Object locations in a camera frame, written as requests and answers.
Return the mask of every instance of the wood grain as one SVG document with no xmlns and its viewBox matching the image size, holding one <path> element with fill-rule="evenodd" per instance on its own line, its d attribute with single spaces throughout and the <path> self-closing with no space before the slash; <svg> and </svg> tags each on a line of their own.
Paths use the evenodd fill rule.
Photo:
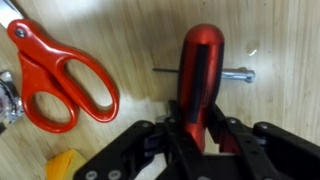
<svg viewBox="0 0 320 180">
<path fill-rule="evenodd" d="M 89 159 L 135 121 L 154 121 L 166 114 L 167 100 L 176 98 L 177 75 L 156 73 L 152 68 L 177 69 L 184 35 L 199 23 L 215 24 L 224 33 L 225 68 L 247 67 L 257 74 L 253 84 L 222 81 L 217 104 L 223 112 L 247 125 L 274 123 L 320 145 L 320 1 L 16 3 L 53 39 L 94 57 L 116 83 L 121 105 L 116 120 L 107 124 L 81 111 L 77 126 L 59 135 L 47 133 L 22 117 L 0 136 L 1 180 L 45 179 L 44 166 L 52 157 L 74 148 Z M 0 70 L 13 73 L 21 92 L 17 49 L 4 28 L 0 37 Z M 90 71 L 74 63 L 68 70 L 98 104 L 110 103 Z M 37 102 L 50 116 L 64 116 L 61 103 L 50 96 L 40 94 Z M 216 149 L 207 141 L 208 151 Z M 155 177 L 163 161 L 160 158 L 149 168 L 140 179 Z"/>
</svg>

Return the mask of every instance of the scissors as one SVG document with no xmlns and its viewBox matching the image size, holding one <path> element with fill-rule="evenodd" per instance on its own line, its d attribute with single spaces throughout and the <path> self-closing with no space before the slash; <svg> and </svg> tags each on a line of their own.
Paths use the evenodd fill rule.
<svg viewBox="0 0 320 180">
<path fill-rule="evenodd" d="M 98 122 L 109 122 L 116 117 L 119 109 L 117 90 L 105 70 L 90 56 L 47 38 L 34 22 L 24 19 L 10 0 L 0 0 L 0 23 L 18 48 L 22 71 L 22 106 L 36 126 L 51 133 L 67 132 L 78 120 L 78 107 Z M 112 99 L 108 110 L 98 110 L 67 75 L 64 66 L 69 60 L 85 64 L 102 80 Z M 33 102 L 37 92 L 47 92 L 60 99 L 69 110 L 70 120 L 57 123 L 41 115 Z"/>
</svg>

